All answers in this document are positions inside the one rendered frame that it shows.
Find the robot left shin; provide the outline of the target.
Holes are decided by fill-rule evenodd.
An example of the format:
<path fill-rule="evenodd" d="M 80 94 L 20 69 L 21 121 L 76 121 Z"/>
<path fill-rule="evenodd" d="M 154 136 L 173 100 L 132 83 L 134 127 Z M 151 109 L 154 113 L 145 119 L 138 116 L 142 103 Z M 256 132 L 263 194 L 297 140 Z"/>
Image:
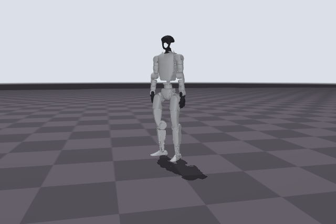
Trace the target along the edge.
<path fill-rule="evenodd" d="M 173 144 L 174 144 L 174 149 L 175 149 L 175 154 L 180 155 L 180 143 L 181 143 L 181 138 L 182 138 L 182 133 L 181 133 L 181 124 L 179 124 L 178 129 L 173 128 L 172 131 L 172 136 L 173 136 Z"/>

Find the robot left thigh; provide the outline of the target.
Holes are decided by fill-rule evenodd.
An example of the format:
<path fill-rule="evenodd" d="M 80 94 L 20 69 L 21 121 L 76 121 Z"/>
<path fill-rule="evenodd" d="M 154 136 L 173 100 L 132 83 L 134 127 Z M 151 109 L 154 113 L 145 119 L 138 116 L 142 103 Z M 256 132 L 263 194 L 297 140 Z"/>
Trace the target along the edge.
<path fill-rule="evenodd" d="M 174 127 L 177 130 L 179 126 L 180 98 L 181 97 L 179 94 L 172 92 L 172 96 L 170 98 L 170 116 L 171 116 L 172 130 Z"/>

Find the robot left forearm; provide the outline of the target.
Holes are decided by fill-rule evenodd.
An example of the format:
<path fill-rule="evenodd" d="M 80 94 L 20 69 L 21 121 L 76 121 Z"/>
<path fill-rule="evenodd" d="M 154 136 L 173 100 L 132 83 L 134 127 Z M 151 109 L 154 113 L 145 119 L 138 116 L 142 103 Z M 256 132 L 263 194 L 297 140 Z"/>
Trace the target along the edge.
<path fill-rule="evenodd" d="M 182 92 L 182 96 L 186 95 L 184 82 L 184 74 L 182 73 L 182 79 L 178 80 L 179 91 Z"/>

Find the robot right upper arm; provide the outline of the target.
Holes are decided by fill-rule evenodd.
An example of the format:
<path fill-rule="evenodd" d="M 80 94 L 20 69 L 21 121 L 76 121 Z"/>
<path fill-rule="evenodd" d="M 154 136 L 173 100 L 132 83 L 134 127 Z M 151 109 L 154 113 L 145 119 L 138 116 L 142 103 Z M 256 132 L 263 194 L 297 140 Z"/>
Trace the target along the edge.
<path fill-rule="evenodd" d="M 154 66 L 153 66 L 153 73 L 151 74 L 152 79 L 157 79 L 159 77 L 159 68 L 158 68 L 158 56 L 154 56 L 153 58 Z"/>

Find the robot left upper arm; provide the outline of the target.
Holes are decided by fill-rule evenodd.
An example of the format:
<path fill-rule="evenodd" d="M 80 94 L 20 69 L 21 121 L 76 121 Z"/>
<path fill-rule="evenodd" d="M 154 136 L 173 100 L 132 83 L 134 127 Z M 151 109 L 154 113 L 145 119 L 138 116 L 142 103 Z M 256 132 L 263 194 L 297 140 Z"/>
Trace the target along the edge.
<path fill-rule="evenodd" d="M 178 70 L 178 73 L 176 73 L 176 78 L 182 79 L 184 57 L 181 54 L 174 54 L 174 59 L 177 61 L 177 70 Z"/>

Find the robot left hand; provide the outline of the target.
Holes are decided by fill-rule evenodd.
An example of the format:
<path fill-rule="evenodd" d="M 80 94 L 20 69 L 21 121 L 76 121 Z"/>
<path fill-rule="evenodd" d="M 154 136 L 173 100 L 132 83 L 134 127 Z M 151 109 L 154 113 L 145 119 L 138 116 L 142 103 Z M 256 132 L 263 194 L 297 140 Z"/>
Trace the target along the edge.
<path fill-rule="evenodd" d="M 180 109 L 181 108 L 183 108 L 184 106 L 185 106 L 185 95 L 184 96 L 182 96 L 182 92 L 180 92 L 180 102 L 179 102 L 179 104 L 180 104 Z"/>

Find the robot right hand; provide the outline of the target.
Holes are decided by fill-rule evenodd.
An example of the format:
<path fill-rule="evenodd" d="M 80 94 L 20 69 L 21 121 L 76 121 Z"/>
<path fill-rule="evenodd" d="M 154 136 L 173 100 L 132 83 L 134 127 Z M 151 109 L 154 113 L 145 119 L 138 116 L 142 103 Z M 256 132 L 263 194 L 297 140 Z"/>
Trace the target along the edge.
<path fill-rule="evenodd" d="M 153 103 L 153 98 L 154 98 L 154 96 L 155 96 L 154 91 L 151 92 L 151 95 L 150 95 L 150 96 L 151 96 L 151 101 L 152 101 L 152 103 Z"/>

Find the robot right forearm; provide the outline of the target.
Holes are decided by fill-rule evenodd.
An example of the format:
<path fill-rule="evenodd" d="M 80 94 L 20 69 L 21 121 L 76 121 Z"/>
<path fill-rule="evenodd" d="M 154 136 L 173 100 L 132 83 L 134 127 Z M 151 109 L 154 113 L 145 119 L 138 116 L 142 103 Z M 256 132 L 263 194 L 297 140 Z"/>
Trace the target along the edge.
<path fill-rule="evenodd" d="M 155 90 L 156 90 L 156 83 L 157 83 L 157 80 L 154 80 L 151 78 L 151 91 L 150 91 L 150 94 L 152 91 L 154 91 L 154 94 L 155 94 Z"/>

